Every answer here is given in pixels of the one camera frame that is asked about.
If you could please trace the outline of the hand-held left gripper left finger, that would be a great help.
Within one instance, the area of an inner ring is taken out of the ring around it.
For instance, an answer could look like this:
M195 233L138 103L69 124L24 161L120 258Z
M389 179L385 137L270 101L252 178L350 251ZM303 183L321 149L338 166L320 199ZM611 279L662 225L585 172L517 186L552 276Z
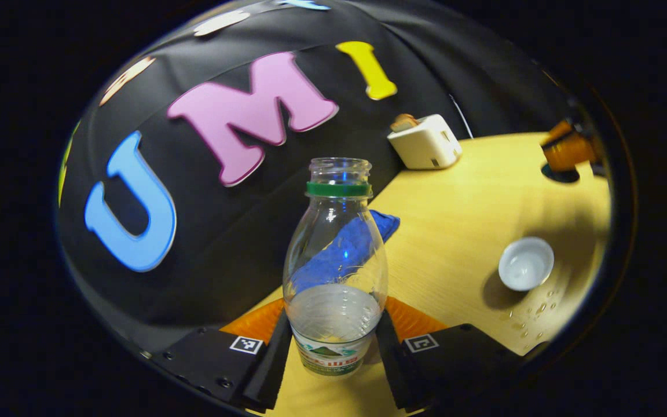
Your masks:
M246 299L211 300L198 311L177 309L140 322L140 348L152 355L152 367L233 414L275 409L290 345L280 298L260 307Z

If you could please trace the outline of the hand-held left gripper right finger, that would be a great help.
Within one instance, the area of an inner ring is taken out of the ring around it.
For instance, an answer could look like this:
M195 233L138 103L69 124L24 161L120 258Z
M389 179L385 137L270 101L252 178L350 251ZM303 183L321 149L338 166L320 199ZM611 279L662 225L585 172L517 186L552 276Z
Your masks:
M408 412L468 400L525 361L472 324L443 324L397 298L387 298L376 337L396 407Z

